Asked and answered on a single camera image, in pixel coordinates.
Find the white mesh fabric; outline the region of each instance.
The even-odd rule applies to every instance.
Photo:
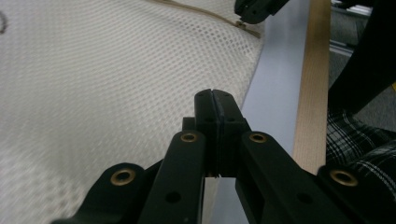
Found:
[[[232,0],[180,2],[237,19]],[[69,217],[106,168],[162,159],[196,92],[228,91],[241,105],[262,48],[151,1],[3,0],[0,11],[2,224]],[[216,185],[206,192],[205,221]]]

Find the person's leg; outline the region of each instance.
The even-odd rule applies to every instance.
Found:
[[[396,81],[396,1],[377,0],[361,40],[329,90],[329,107],[358,113]]]

